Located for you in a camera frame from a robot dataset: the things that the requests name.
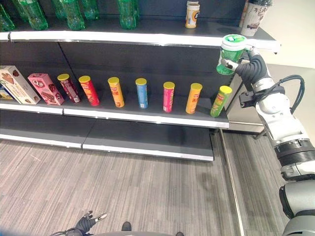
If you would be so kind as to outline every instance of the snack box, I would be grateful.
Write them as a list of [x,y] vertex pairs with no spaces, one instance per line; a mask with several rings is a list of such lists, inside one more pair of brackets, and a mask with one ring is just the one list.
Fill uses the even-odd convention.
[[21,104],[37,104],[37,93],[14,65],[0,66],[0,83]]
[[13,100],[13,97],[2,85],[0,85],[0,99]]
[[47,104],[60,106],[64,102],[48,74],[32,73],[28,79]]

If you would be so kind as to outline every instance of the soda bottle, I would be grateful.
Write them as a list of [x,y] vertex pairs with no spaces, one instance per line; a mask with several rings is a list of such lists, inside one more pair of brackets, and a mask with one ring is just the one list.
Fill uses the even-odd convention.
[[80,12],[77,0],[60,0],[67,16],[67,23],[72,30],[82,30],[85,28],[84,20]]
[[82,0],[84,15],[88,20],[97,20],[98,6],[96,0]]
[[48,28],[46,18],[37,0],[19,0],[24,12],[28,16],[29,24],[34,30]]
[[57,18],[61,20],[66,19],[66,15],[61,2],[59,0],[51,0],[51,2],[53,3],[53,6],[55,8]]
[[136,22],[138,24],[140,20],[140,11],[139,11],[139,3],[138,0],[133,0],[133,14],[136,18]]
[[136,28],[133,0],[117,0],[119,6],[119,23],[125,30]]
[[0,4],[0,30],[11,31],[15,29],[15,25],[11,21],[10,16],[6,13],[2,4]]
[[25,11],[23,10],[22,6],[20,5],[18,0],[12,0],[15,8],[18,10],[18,13],[22,19],[22,21],[27,22],[29,20],[27,14],[25,13]]

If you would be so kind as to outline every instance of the red chip can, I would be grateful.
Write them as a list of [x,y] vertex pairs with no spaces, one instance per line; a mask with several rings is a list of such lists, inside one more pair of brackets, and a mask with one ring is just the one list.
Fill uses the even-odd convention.
[[88,97],[88,100],[92,106],[97,106],[99,105],[99,99],[98,95],[95,91],[95,88],[93,86],[93,83],[91,81],[90,76],[84,75],[79,78],[79,82]]
[[70,76],[68,74],[61,74],[57,77],[57,79],[61,83],[64,91],[67,93],[70,100],[74,103],[80,102],[78,90],[71,81]]
[[164,87],[163,110],[165,112],[171,112],[173,106],[175,84],[173,82],[165,82],[163,84],[163,87]]

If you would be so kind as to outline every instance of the shoe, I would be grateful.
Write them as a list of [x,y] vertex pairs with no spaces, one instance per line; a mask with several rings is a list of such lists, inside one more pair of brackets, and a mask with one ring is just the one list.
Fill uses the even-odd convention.
[[122,231],[131,231],[131,224],[130,222],[126,221],[123,223]]

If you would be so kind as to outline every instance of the store shelf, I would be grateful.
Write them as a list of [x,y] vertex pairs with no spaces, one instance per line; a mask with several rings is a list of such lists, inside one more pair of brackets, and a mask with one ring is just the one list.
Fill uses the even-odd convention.
[[35,112],[45,114],[62,115],[63,109],[61,106],[47,105],[43,100],[40,100],[36,105],[20,104],[15,100],[0,99],[1,110]]
[[[12,42],[103,42],[160,46],[220,47],[221,38],[230,33],[240,34],[240,28],[216,22],[198,21],[195,29],[185,28],[183,21],[142,19],[134,30],[121,29],[118,19],[86,21],[86,29],[71,31],[66,21],[48,19],[49,28],[33,31],[27,23],[18,22],[10,33]],[[280,43],[264,30],[258,29],[251,44],[261,50],[279,52]]]
[[0,139],[81,148],[95,119],[0,112]]
[[83,149],[213,161],[205,128],[97,120]]
[[0,42],[8,42],[9,34],[9,32],[0,32]]
[[175,96],[173,111],[166,113],[163,111],[163,96],[149,96],[149,106],[147,109],[139,108],[136,94],[125,95],[125,106],[116,108],[111,94],[105,93],[101,98],[101,104],[93,107],[86,99],[80,103],[66,101],[62,107],[63,113],[69,116],[94,117],[104,119],[121,119],[141,122],[152,122],[157,124],[176,124],[199,126],[208,128],[228,128],[229,122],[226,112],[223,111],[218,118],[210,116],[212,106],[209,98],[200,98],[195,114],[185,112],[187,97]]

